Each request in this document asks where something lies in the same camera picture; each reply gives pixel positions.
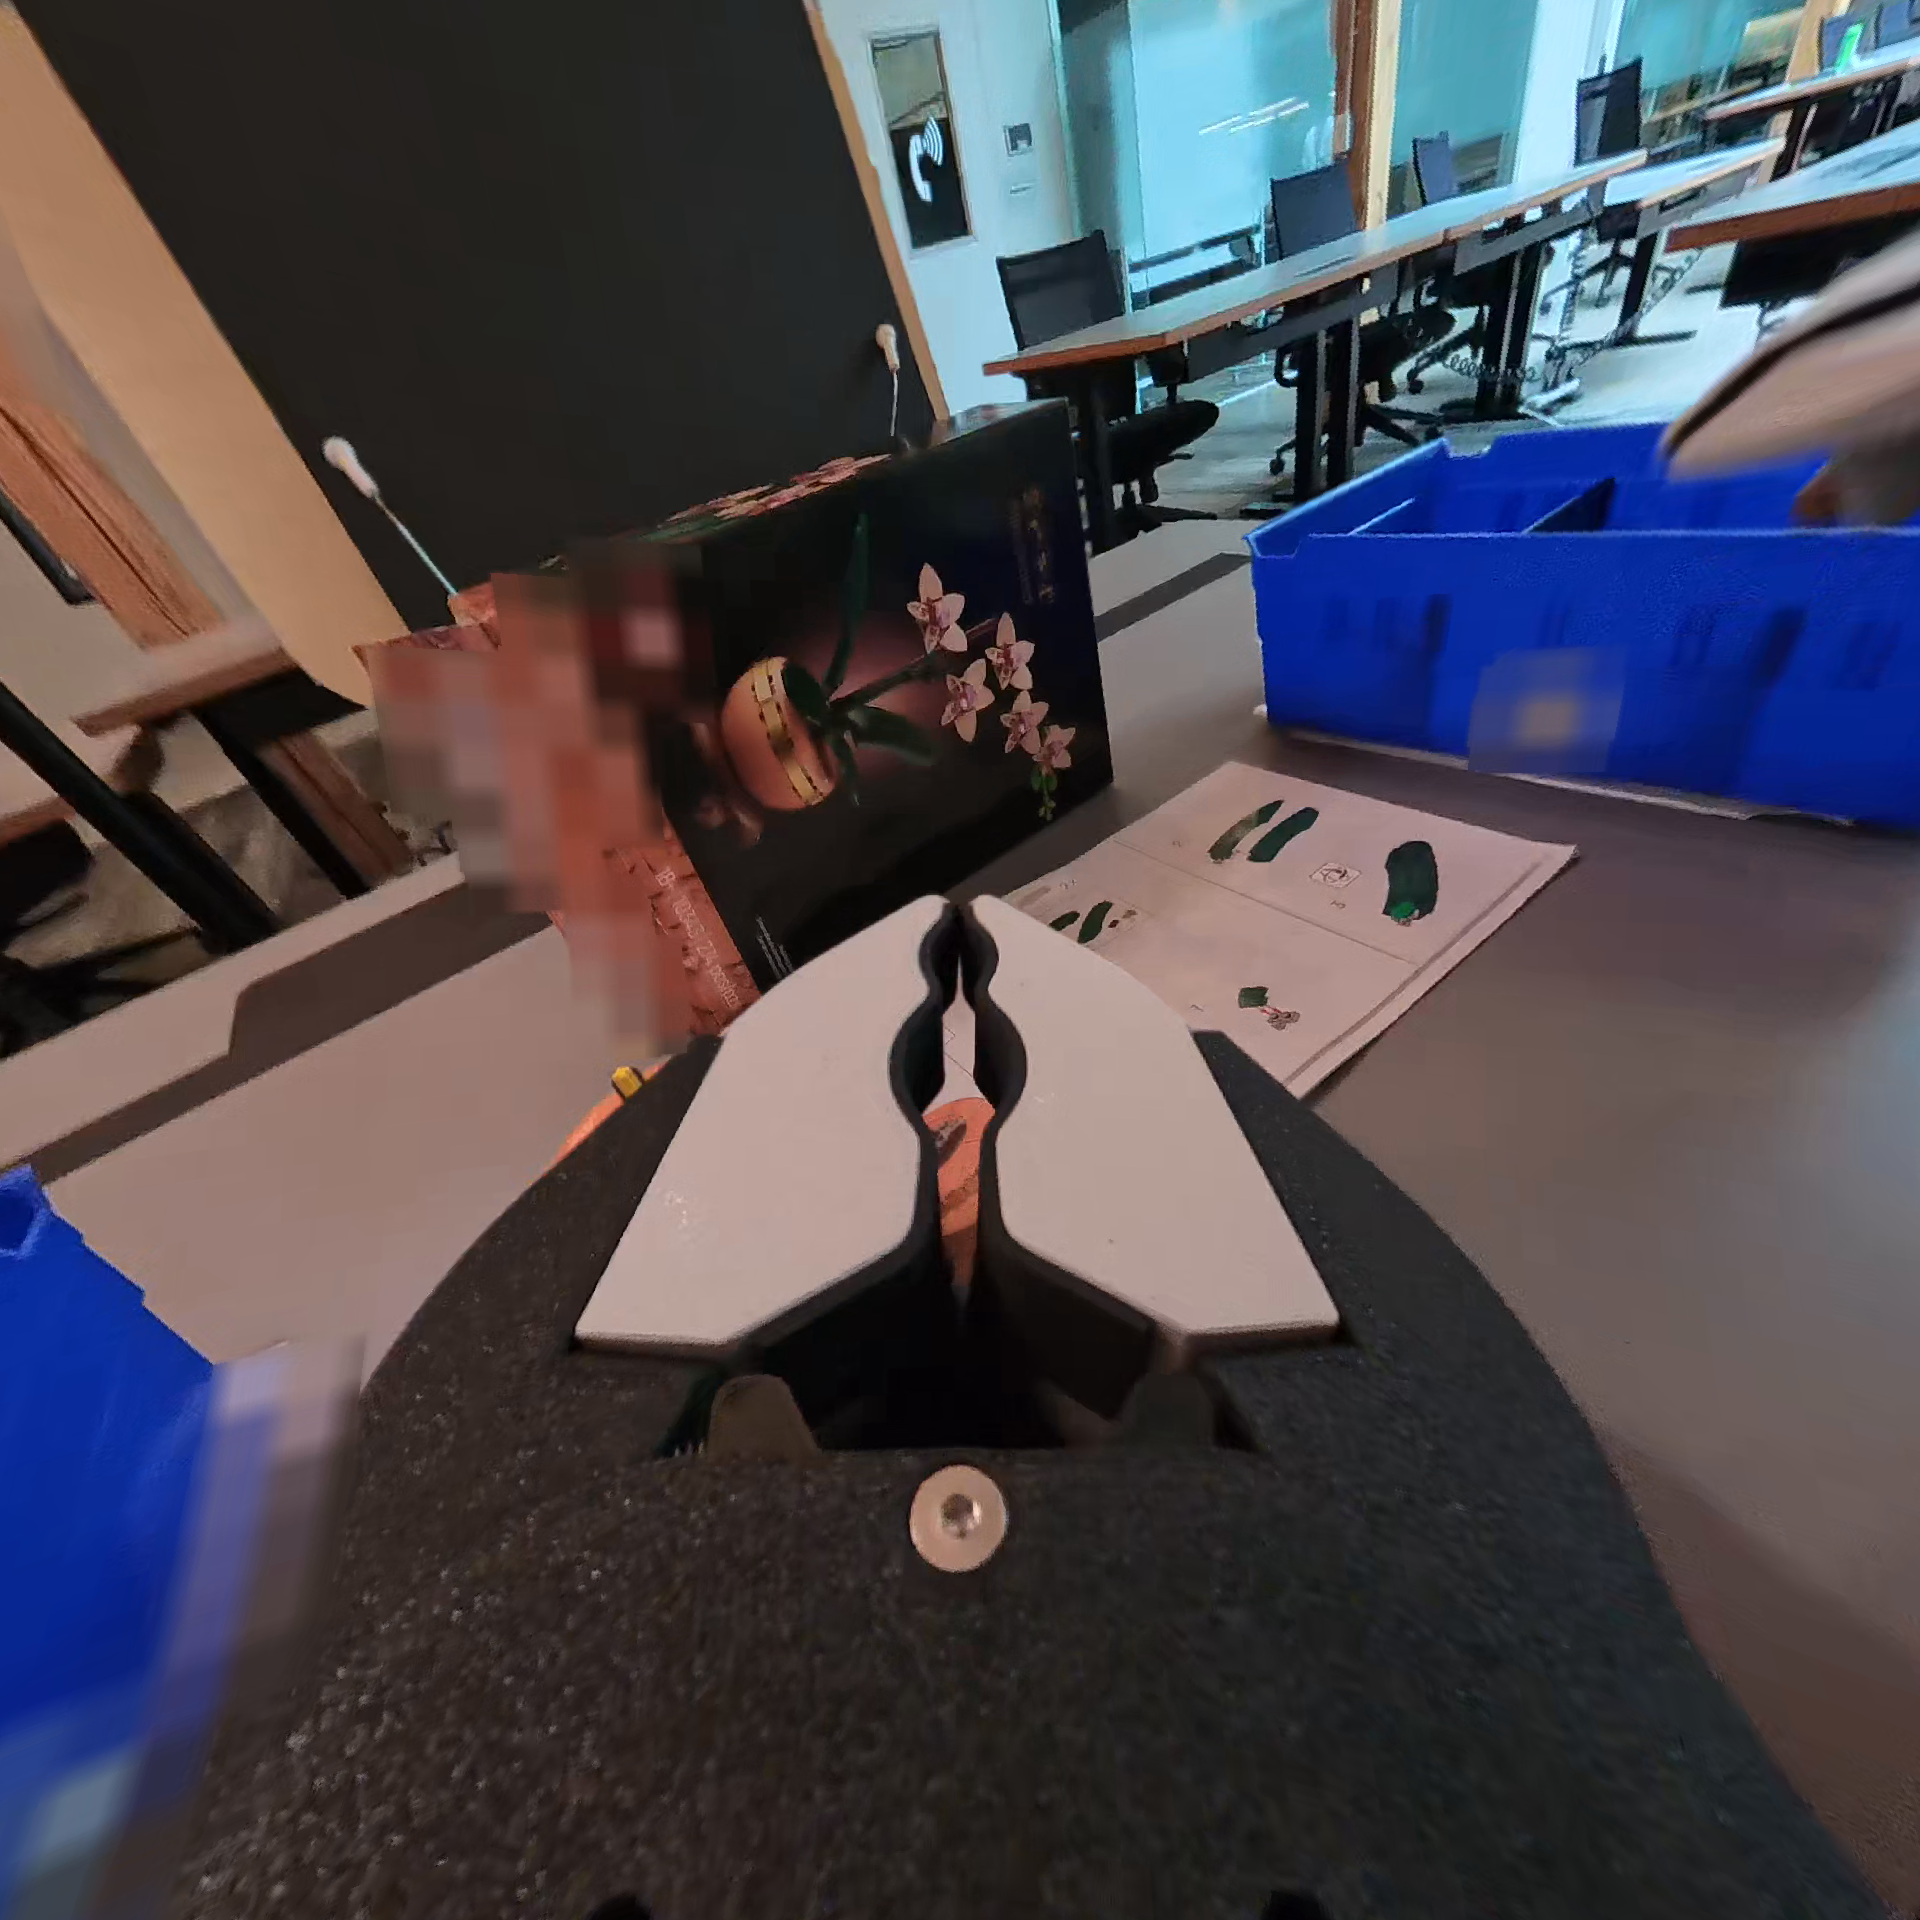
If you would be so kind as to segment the phone sign wall panel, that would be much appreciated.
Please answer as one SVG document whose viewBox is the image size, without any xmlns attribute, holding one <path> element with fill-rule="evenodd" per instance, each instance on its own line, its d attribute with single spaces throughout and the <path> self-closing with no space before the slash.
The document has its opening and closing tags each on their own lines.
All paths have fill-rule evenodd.
<svg viewBox="0 0 1920 1920">
<path fill-rule="evenodd" d="M 872 75 L 907 252 L 970 240 L 970 192 L 942 33 L 915 28 L 873 35 Z"/>
</svg>

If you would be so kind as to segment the dark partition panel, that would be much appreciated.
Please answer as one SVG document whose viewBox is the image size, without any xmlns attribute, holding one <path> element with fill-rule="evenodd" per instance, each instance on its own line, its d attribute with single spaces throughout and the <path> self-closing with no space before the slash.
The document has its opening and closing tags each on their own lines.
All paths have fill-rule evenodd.
<svg viewBox="0 0 1920 1920">
<path fill-rule="evenodd" d="M 408 626 L 948 415 L 819 4 L 16 12 Z"/>
</svg>

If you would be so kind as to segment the large blue plastic bin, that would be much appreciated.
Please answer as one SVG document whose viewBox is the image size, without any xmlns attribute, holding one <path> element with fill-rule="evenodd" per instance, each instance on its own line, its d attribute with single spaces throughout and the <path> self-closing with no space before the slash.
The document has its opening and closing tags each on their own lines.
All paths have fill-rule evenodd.
<svg viewBox="0 0 1920 1920">
<path fill-rule="evenodd" d="M 1249 536 L 1265 711 L 1499 775 L 1919 825 L 1919 533 L 1656 423 L 1436 441 Z"/>
</svg>

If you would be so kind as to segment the grey desk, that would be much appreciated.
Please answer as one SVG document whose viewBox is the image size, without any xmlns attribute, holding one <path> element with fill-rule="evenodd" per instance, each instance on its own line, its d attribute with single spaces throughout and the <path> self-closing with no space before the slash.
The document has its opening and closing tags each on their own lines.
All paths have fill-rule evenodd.
<svg viewBox="0 0 1920 1920">
<path fill-rule="evenodd" d="M 1270 1167 L 1355 1331 L 1249 1447 L 660 1459 L 564 1355 L 691 1072 L 446 869 L 32 1050 L 6 1161 L 208 1354 L 361 1335 L 331 1619 L 166 1916 L 1915 1916 L 1915 843 L 1255 722 L 1252 594 L 1096 565 L 1116 792 L 1252 762 L 1578 848 Z"/>
</svg>

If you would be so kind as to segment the wooden table with black legs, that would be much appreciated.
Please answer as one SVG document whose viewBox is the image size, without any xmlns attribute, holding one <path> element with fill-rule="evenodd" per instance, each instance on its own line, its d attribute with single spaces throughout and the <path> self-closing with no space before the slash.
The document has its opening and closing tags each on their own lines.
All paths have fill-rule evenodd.
<svg viewBox="0 0 1920 1920">
<path fill-rule="evenodd" d="M 177 811 L 134 797 L 129 760 L 146 733 L 196 722 L 321 876 L 358 899 L 417 864 L 323 738 L 361 713 L 259 620 L 137 653 L 105 699 L 60 724 L 2 688 L 2 841 L 80 820 L 175 904 L 211 954 L 263 945 L 279 916 Z"/>
</svg>

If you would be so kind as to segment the peach brick flower pot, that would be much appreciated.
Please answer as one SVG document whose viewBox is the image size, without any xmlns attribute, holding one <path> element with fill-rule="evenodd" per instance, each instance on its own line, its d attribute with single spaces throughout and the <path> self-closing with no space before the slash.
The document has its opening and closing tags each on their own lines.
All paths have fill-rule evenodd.
<svg viewBox="0 0 1920 1920">
<path fill-rule="evenodd" d="M 640 1064 L 638 1068 L 648 1071 L 648 1084 L 651 1084 L 660 1075 L 663 1068 L 670 1068 L 675 1064 L 675 1059 L 678 1056 L 672 1052 L 668 1052 L 668 1055 L 657 1056 L 650 1064 Z M 587 1112 L 587 1115 L 583 1115 L 577 1122 L 577 1128 L 568 1133 L 564 1143 L 561 1145 L 558 1156 L 554 1161 L 550 1161 L 550 1167 L 558 1167 L 568 1156 L 572 1156 L 593 1133 L 596 1133 L 628 1101 L 633 1101 L 633 1100 L 615 1098 L 611 1087 L 608 1087 L 608 1092 L 603 1092 L 596 1100 L 596 1104 Z"/>
</svg>

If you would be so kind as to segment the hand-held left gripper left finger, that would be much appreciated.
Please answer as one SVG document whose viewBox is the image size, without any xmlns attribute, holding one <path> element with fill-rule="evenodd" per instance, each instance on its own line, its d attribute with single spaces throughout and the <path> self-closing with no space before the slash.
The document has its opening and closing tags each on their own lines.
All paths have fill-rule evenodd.
<svg viewBox="0 0 1920 1920">
<path fill-rule="evenodd" d="M 583 1308 L 593 1354 L 692 1360 L 670 1450 L 966 1441 L 939 1152 L 959 913 L 938 896 L 807 963 L 719 1042 Z"/>
</svg>

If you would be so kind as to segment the blue plastic parts bin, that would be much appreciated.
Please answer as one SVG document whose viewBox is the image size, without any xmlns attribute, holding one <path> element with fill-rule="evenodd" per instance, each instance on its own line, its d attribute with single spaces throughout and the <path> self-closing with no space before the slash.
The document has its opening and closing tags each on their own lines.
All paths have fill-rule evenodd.
<svg viewBox="0 0 1920 1920">
<path fill-rule="evenodd" d="M 79 1916 L 169 1642 L 211 1363 L 27 1168 L 2 1181 L 6 1916 Z"/>
</svg>

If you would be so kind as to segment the orchid building set box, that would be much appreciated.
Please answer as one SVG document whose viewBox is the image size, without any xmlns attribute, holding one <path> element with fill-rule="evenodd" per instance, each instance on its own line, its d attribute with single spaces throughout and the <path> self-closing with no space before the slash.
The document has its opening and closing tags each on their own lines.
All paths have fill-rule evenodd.
<svg viewBox="0 0 1920 1920">
<path fill-rule="evenodd" d="M 1113 779 L 1059 400 L 577 541 L 361 659 L 402 811 L 668 1050 Z"/>
</svg>

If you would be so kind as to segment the building instruction booklet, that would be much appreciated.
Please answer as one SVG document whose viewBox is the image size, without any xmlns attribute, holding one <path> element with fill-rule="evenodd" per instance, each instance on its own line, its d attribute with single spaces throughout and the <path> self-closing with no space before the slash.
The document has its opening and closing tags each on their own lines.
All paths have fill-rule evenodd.
<svg viewBox="0 0 1920 1920">
<path fill-rule="evenodd" d="M 1305 1098 L 1576 861 L 1227 762 L 1006 900 Z"/>
</svg>

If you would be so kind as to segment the curved wooden panel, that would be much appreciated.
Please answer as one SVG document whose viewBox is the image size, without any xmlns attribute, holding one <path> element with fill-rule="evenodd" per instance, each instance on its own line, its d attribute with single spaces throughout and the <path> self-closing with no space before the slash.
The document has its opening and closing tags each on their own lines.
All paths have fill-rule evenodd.
<svg viewBox="0 0 1920 1920">
<path fill-rule="evenodd" d="M 360 648 L 406 617 L 14 4 L 2 207 L 48 320 L 252 610 L 312 680 L 367 699 Z"/>
</svg>

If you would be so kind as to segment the black office chair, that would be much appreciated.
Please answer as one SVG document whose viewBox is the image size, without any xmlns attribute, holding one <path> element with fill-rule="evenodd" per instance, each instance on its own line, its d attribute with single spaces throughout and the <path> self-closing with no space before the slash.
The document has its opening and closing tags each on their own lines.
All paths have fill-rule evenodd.
<svg viewBox="0 0 1920 1920">
<path fill-rule="evenodd" d="M 1270 185 L 1266 264 L 1334 244 L 1359 231 L 1348 162 L 1278 179 Z M 1399 288 L 1390 288 L 1384 315 L 1359 328 L 1355 375 L 1355 441 L 1371 429 L 1404 445 L 1438 439 L 1441 425 L 1430 416 L 1395 408 L 1398 370 L 1430 345 L 1450 336 L 1451 315 L 1441 305 L 1407 306 Z"/>
<path fill-rule="evenodd" d="M 1124 314 L 1116 255 L 1104 231 L 1020 257 L 996 259 L 1000 288 L 1015 345 L 1035 351 Z M 1078 479 L 1097 551 L 1155 533 L 1174 522 L 1211 522 L 1211 512 L 1167 507 L 1156 474 L 1184 457 L 1218 420 L 1211 400 L 1182 399 L 1191 380 L 1184 348 L 1145 357 L 1163 403 L 1143 409 L 1136 360 L 1124 357 L 1082 372 L 1023 375 L 1030 400 L 1066 400 Z"/>
</svg>

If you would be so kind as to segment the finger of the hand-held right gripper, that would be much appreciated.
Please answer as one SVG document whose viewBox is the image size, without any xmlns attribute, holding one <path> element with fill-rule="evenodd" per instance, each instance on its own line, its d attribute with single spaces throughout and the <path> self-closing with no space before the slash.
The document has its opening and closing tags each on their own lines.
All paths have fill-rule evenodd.
<svg viewBox="0 0 1920 1920">
<path fill-rule="evenodd" d="M 1675 474 L 1822 457 L 1849 483 L 1915 480 L 1919 239 L 1841 275 L 1665 432 Z"/>
</svg>

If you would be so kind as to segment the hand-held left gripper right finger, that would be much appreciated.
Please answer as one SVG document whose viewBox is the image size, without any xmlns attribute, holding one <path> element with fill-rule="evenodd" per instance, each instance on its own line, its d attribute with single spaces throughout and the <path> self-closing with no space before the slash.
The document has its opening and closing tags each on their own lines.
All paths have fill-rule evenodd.
<svg viewBox="0 0 1920 1920">
<path fill-rule="evenodd" d="M 970 1321 L 1051 1408 L 1116 1425 L 1153 1377 L 1326 1347 L 1340 1312 L 1184 1020 L 979 899 L 962 981 L 979 1149 Z"/>
</svg>

